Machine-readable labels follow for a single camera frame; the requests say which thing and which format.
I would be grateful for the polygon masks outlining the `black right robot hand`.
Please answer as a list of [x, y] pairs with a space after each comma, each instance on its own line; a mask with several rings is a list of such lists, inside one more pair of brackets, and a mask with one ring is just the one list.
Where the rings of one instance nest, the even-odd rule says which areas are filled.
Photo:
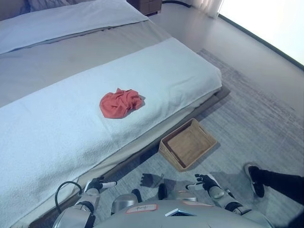
[[212, 187], [219, 187], [217, 181], [210, 174], [195, 174], [194, 175], [197, 182], [193, 184], [188, 184], [185, 186], [187, 190], [201, 190], [209, 191]]

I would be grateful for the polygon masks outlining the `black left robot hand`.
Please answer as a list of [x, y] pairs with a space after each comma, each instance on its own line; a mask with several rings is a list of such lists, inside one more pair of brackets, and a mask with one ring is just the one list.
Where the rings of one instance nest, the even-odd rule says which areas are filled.
[[104, 176], [89, 180], [85, 186], [84, 192], [87, 192], [90, 189], [97, 189], [98, 191], [100, 191], [102, 189], [112, 188], [117, 185], [117, 181], [104, 182], [104, 180]]

